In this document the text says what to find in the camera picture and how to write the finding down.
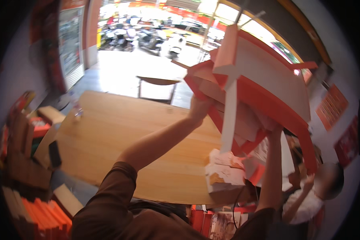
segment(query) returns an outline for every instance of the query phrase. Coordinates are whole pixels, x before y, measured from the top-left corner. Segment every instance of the floor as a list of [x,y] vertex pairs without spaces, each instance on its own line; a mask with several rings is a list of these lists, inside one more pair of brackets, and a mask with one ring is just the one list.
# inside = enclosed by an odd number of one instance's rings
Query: floor
[[[84,91],[100,91],[124,96],[138,96],[139,78],[137,76],[178,79],[181,83],[176,86],[172,105],[189,108],[192,91],[184,82],[183,77],[187,70],[171,63],[167,50],[163,47],[157,56],[155,52],[135,47],[133,52],[123,51],[98,51],[98,63],[85,71],[85,75],[73,86],[72,91],[80,96]],[[192,66],[198,63],[199,49],[187,46],[180,53],[177,61]],[[167,96],[172,86],[142,86],[142,94],[149,92],[157,96]],[[52,105],[51,102],[58,98],[57,93],[50,94],[40,106]],[[69,104],[62,110],[67,114],[72,108]]]

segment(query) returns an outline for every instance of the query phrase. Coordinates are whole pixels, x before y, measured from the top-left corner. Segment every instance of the cable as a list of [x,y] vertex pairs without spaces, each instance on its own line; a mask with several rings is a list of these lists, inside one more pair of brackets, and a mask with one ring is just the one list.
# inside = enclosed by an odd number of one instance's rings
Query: cable
[[235,206],[236,206],[237,201],[239,200],[239,197],[240,197],[241,193],[243,192],[244,188],[245,188],[245,185],[241,188],[239,194],[237,195],[237,198],[236,198],[235,203],[233,204],[233,208],[232,208],[233,224],[235,225],[236,229],[237,229],[237,226],[236,226],[236,222],[235,222]]
[[[235,200],[235,203],[233,204],[233,209],[232,209],[232,217],[233,217],[233,224],[235,225],[235,228],[237,229],[237,226],[236,226],[236,222],[235,222],[235,206],[239,200],[239,197],[242,193],[242,191],[244,190],[244,187],[245,185],[241,188],[240,192],[239,192],[239,195],[237,195],[237,198]],[[254,186],[254,191],[255,191],[255,194],[256,194],[256,198],[257,198],[257,203],[259,204],[259,195],[257,194],[257,189],[256,189],[256,186]]]

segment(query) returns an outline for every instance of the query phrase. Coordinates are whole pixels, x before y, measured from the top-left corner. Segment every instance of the chair leg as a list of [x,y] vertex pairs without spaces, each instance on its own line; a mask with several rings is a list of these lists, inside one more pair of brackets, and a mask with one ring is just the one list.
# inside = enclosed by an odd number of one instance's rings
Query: chair leg
[[141,79],[139,81],[139,95],[137,97],[141,98]]
[[171,97],[169,98],[169,104],[172,103],[173,96],[175,95],[175,89],[176,89],[177,83],[173,86]]

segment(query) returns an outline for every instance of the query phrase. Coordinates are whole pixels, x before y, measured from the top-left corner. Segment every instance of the brown sleeve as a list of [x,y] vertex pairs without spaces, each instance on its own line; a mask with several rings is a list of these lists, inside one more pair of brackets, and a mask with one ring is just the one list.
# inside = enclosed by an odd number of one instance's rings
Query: brown sleeve
[[136,188],[136,170],[125,162],[116,162],[101,183],[96,195],[72,221],[72,239],[108,239],[116,237],[132,220],[127,206]]
[[266,240],[269,227],[274,219],[273,208],[261,209],[239,227],[231,240]]

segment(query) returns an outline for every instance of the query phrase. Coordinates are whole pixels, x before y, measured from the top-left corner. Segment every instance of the orange pillar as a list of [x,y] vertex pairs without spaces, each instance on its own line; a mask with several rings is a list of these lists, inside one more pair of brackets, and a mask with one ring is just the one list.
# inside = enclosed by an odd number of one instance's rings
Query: orange pillar
[[86,22],[85,34],[83,30],[83,37],[86,37],[86,40],[83,41],[83,49],[85,42],[85,63],[86,68],[90,68],[97,63],[97,23],[99,21],[101,0],[88,0],[87,5],[87,14],[86,10],[84,10],[86,19],[83,20],[83,22]]

